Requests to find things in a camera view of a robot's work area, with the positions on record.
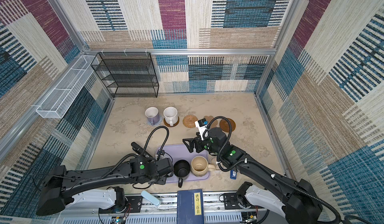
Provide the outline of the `woven rattan round coaster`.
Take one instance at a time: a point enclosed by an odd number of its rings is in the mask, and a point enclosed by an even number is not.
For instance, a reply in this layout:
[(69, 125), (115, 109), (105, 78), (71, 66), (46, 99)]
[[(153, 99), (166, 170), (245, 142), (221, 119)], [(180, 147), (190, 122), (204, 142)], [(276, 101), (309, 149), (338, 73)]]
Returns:
[(186, 128), (195, 128), (196, 124), (195, 122), (198, 121), (198, 118), (194, 115), (187, 115), (183, 118), (183, 125)]

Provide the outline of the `brown flower-shaped coaster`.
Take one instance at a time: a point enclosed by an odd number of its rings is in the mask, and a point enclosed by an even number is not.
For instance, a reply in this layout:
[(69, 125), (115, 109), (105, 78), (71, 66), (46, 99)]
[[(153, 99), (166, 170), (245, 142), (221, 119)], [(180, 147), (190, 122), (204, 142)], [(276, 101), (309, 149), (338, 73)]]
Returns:
[[(213, 119), (214, 119), (214, 117), (213, 116), (204, 116), (204, 118), (206, 119), (206, 121), (208, 122), (208, 123), (210, 123)], [(217, 127), (217, 125), (218, 125), (218, 120), (214, 120), (214, 122), (211, 124), (211, 128), (215, 128), (215, 127)]]

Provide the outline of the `dark brown round coaster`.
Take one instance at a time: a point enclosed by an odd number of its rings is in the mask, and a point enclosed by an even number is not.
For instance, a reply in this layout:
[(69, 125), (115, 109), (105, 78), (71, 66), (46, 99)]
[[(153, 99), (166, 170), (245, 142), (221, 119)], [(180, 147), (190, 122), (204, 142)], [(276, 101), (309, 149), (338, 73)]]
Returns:
[[(230, 118), (228, 118), (228, 120), (231, 124), (231, 130), (233, 132), (236, 129), (236, 123), (234, 122), (234, 120), (232, 120)], [(221, 120), (219, 125), (220, 125), (220, 128), (222, 129), (223, 132), (228, 133), (230, 131), (230, 126), (229, 126), (227, 121)]]

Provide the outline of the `white ceramic mug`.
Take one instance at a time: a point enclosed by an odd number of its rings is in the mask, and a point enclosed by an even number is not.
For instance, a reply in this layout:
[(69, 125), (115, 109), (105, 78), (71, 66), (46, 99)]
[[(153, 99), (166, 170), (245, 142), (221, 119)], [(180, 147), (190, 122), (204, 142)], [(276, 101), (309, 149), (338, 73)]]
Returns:
[(178, 120), (178, 110), (174, 107), (168, 107), (164, 110), (164, 119), (166, 122), (173, 126)]

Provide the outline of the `white mug purple outside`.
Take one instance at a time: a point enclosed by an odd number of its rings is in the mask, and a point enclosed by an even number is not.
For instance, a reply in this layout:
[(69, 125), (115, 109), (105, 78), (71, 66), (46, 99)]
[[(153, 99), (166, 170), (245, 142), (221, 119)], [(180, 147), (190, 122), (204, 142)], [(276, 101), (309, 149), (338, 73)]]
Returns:
[(159, 114), (159, 110), (156, 107), (149, 107), (145, 111), (145, 116), (147, 118), (147, 121), (150, 122), (158, 122), (161, 119), (161, 116)]

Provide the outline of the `brown wooden round coaster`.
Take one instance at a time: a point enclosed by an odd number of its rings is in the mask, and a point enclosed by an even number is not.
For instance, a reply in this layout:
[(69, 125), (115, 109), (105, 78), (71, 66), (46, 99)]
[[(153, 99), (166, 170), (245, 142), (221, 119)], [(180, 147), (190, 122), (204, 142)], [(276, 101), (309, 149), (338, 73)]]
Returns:
[(180, 122), (180, 117), (178, 117), (177, 122), (176, 122), (173, 126), (169, 125), (169, 124), (166, 122), (165, 119), (163, 120), (164, 125), (165, 125), (166, 127), (168, 127), (168, 128), (176, 127), (176, 126), (179, 124), (179, 122)]

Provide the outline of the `grey-blue woven round coaster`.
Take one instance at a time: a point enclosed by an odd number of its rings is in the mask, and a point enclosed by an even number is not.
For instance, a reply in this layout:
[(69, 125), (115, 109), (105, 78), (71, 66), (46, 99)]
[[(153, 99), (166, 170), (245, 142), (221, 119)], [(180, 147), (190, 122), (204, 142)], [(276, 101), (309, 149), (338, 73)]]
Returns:
[(161, 118), (158, 122), (150, 122), (150, 121), (147, 121), (147, 124), (150, 125), (150, 126), (158, 126), (160, 125), (161, 123), (163, 122), (163, 119)]

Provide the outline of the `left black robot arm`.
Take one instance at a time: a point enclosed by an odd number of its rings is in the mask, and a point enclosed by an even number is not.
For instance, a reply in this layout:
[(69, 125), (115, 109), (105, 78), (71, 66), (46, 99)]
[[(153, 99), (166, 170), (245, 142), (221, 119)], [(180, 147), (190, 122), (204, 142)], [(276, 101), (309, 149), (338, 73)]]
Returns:
[(127, 154), (110, 167), (68, 171), (66, 166), (54, 167), (44, 178), (37, 205), (37, 216), (48, 216), (63, 211), (74, 203), (74, 196), (111, 185), (164, 185), (174, 174), (170, 159), (140, 154)]

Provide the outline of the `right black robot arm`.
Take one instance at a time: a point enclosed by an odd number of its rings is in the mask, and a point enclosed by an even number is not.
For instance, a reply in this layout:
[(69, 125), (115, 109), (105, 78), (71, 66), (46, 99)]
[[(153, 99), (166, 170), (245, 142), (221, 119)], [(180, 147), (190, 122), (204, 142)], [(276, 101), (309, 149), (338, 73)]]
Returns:
[(289, 224), (320, 224), (323, 208), (329, 209), (338, 224), (342, 218), (330, 204), (320, 199), (312, 185), (304, 179), (295, 181), (267, 168), (246, 151), (230, 143), (231, 133), (212, 128), (205, 119), (195, 122), (199, 132), (195, 138), (183, 139), (189, 152), (206, 150), (216, 156), (222, 172), (236, 171), (263, 186), (259, 189), (245, 182), (237, 191), (238, 202), (243, 207), (260, 206), (281, 215)]

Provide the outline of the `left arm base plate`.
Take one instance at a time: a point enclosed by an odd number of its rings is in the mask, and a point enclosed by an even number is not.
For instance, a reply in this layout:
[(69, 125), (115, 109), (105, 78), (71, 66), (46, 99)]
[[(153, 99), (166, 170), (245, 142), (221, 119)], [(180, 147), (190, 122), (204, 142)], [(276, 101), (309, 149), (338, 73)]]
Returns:
[(127, 214), (139, 213), (142, 208), (142, 196), (117, 197), (115, 204), (108, 209), (99, 209), (100, 214)]

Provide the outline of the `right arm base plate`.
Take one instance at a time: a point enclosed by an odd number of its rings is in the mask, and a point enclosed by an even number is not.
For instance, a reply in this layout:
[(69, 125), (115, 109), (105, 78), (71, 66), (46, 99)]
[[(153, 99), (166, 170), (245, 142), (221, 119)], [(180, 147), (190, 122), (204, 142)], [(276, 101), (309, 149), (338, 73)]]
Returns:
[(260, 206), (249, 206), (246, 208), (243, 208), (237, 199), (237, 195), (235, 193), (224, 193), (219, 196), (219, 201), (222, 202), (225, 206), (226, 210), (256, 210), (258, 209), (264, 209)]

